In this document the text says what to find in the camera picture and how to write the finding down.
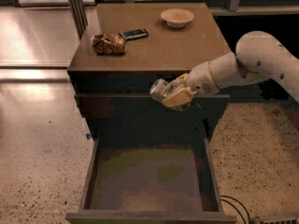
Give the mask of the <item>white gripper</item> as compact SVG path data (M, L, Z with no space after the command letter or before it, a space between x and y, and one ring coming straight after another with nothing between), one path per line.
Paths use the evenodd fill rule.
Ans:
M190 88L180 88L164 98L162 104L166 107L186 105L195 95L213 96L220 91L211 75L209 62L195 66L189 74L185 73L177 77L170 84L174 87L187 85Z

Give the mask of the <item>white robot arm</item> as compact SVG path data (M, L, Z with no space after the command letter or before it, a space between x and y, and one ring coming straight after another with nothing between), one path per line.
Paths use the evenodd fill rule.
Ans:
M174 89L162 100L166 107L211 97L232 86L244 86L272 79L299 101L299 59L276 38L249 32L237 41L235 51L195 66L190 73L171 82Z

